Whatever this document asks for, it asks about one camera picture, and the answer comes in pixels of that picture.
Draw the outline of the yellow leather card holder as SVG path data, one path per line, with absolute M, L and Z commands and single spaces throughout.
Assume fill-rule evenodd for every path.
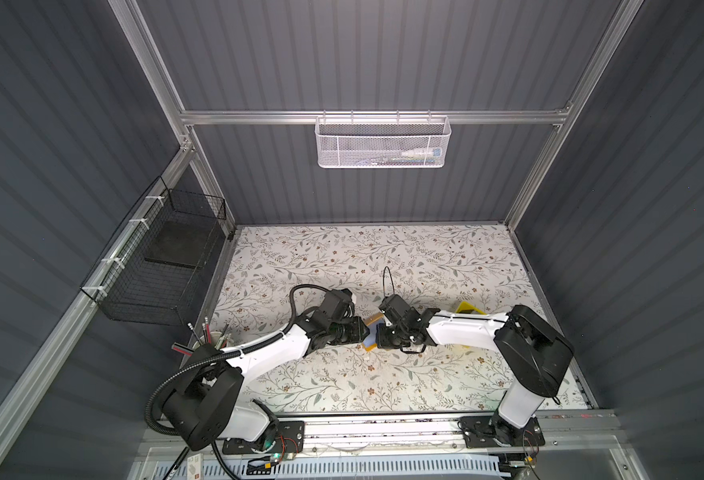
M 383 313 L 378 312 L 365 319 L 364 324 L 368 328 L 368 334 L 362 341 L 362 345 L 366 351 L 370 352 L 377 348 L 378 327 L 386 324 L 386 317 Z

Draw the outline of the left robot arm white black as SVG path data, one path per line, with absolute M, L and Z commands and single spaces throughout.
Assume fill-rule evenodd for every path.
M 192 451 L 220 438 L 258 451 L 275 444 L 280 420 L 242 390 L 272 370 L 326 347 L 357 344 L 369 329 L 349 289 L 300 284 L 289 292 L 291 316 L 280 330 L 237 347 L 198 347 L 187 363 L 150 395 L 144 419 L 153 431 L 184 440 Z

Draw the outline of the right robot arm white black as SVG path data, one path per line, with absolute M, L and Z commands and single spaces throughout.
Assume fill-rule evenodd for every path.
M 493 315 L 422 312 L 401 296 L 383 299 L 379 310 L 387 323 L 377 327 L 380 349 L 419 354 L 427 347 L 462 345 L 498 352 L 515 380 L 496 409 L 493 428 L 523 433 L 547 399 L 558 396 L 574 358 L 574 346 L 555 327 L 525 305 Z

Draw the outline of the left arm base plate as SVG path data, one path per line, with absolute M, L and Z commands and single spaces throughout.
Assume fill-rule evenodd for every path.
M 255 441 L 224 438 L 221 451 L 226 455 L 255 455 L 273 453 L 301 453 L 304 448 L 306 423 L 280 420 L 270 426 Z

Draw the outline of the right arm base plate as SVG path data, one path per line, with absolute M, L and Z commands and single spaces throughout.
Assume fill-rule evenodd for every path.
M 458 427 L 468 448 L 526 446 L 537 449 L 546 444 L 536 416 L 531 417 L 522 428 L 513 426 L 496 414 L 463 416 L 458 421 Z

